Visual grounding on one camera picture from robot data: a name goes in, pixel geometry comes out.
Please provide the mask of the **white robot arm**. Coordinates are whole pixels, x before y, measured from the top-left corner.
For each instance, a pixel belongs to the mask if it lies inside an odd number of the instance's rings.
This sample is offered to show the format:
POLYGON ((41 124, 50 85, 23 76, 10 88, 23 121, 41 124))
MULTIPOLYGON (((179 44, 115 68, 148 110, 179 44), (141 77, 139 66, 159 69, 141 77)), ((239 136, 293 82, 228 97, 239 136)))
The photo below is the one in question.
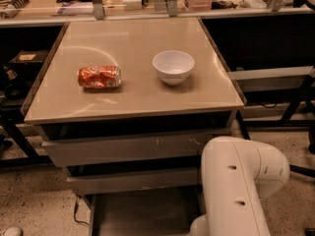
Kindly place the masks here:
POLYGON ((201 178, 205 213, 187 236, 271 236, 261 201, 289 178, 280 150, 235 137, 214 138, 202 153, 201 178))

